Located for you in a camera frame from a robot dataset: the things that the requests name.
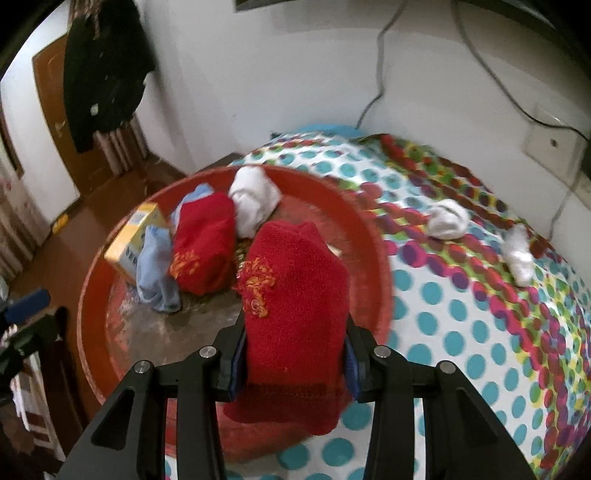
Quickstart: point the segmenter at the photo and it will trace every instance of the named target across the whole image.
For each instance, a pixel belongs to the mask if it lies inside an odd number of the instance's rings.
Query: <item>white wall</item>
[[[32,59],[67,30],[69,2],[27,39],[0,82],[8,132],[22,164],[22,180],[41,214],[52,222],[79,194],[51,138],[41,110]]]
[[[354,125],[375,94],[376,36],[396,7],[297,0],[234,13],[233,0],[142,0],[160,64],[140,110],[151,149],[191,172],[272,131]],[[461,8],[474,43],[526,109],[541,102],[589,130],[591,83],[562,51],[504,17]],[[462,44],[449,2],[411,1],[387,35],[386,63],[387,94],[364,129],[434,146],[547,235],[567,189],[521,152],[528,124]],[[555,245],[588,279],[590,237],[591,212],[572,199]]]

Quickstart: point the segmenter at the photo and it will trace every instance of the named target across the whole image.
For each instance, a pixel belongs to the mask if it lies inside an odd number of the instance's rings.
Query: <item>black jacket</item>
[[[104,0],[92,16],[76,18],[66,43],[64,104],[78,152],[93,148],[95,131],[110,132],[131,120],[155,69],[133,0]]]

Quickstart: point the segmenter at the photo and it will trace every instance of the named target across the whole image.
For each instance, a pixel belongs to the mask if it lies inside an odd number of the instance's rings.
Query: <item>yellow box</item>
[[[144,247],[145,231],[148,225],[168,228],[168,223],[157,203],[142,203],[105,252],[105,260],[133,283],[135,283],[138,256]]]

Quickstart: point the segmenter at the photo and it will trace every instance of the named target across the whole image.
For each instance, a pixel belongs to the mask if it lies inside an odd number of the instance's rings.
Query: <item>wall outlet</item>
[[[548,124],[565,124],[540,105],[535,106],[533,115]],[[523,152],[563,183],[572,185],[584,147],[584,140],[571,130],[556,130],[532,122]]]

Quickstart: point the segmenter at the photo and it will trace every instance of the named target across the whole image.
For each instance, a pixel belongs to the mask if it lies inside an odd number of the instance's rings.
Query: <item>colorful bedsheet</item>
[[[390,347],[435,365],[452,359],[471,379],[539,478],[553,478],[591,426],[591,293],[530,229],[535,283],[517,288],[501,257],[507,205],[471,172],[390,135],[348,141],[288,134],[237,164],[267,163],[327,177],[372,213],[395,285]],[[472,214],[456,242],[425,235],[426,212],[453,198]],[[425,475],[424,420],[415,400],[415,478]],[[232,480],[361,480],[373,405],[353,403],[330,434],[277,455],[228,465]],[[167,475],[176,479],[175,461]]]

